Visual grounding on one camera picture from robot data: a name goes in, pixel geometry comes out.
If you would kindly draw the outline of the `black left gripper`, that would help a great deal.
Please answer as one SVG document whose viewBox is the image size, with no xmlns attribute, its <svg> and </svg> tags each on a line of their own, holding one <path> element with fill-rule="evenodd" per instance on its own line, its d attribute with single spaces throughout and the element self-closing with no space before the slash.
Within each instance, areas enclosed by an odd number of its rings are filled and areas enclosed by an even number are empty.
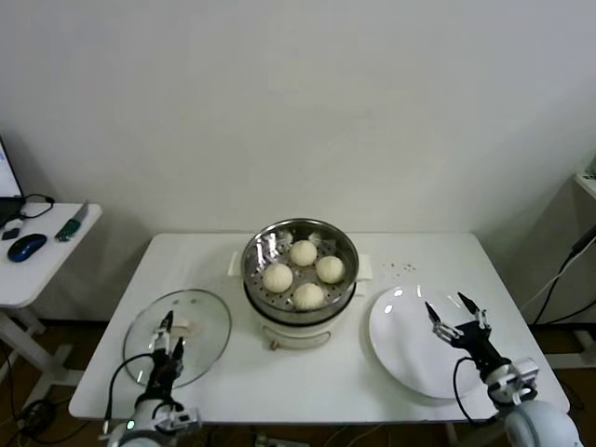
<svg viewBox="0 0 596 447">
<path fill-rule="evenodd" d="M 154 330 L 151 355 L 153 370 L 147 384 L 150 396 L 170 396 L 174 382 L 183 370 L 183 352 L 185 341 L 180 337 L 170 352 L 170 335 L 173 324 L 173 311 L 170 310 Z"/>
</svg>

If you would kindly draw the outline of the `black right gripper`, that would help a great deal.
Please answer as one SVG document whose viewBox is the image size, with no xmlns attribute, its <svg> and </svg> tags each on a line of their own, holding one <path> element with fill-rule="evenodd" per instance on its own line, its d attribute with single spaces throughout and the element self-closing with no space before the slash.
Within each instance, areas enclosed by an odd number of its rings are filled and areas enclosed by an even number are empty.
<svg viewBox="0 0 596 447">
<path fill-rule="evenodd" d="M 442 341 L 456 349 L 465 350 L 472 358 L 479 371 L 494 371 L 503 365 L 503 357 L 491 344 L 491 334 L 486 310 L 480 309 L 476 303 L 467 298 L 464 293 L 458 296 L 473 320 L 452 327 L 444 323 L 434 307 L 425 302 L 428 317 L 432 323 L 432 331 Z"/>
</svg>

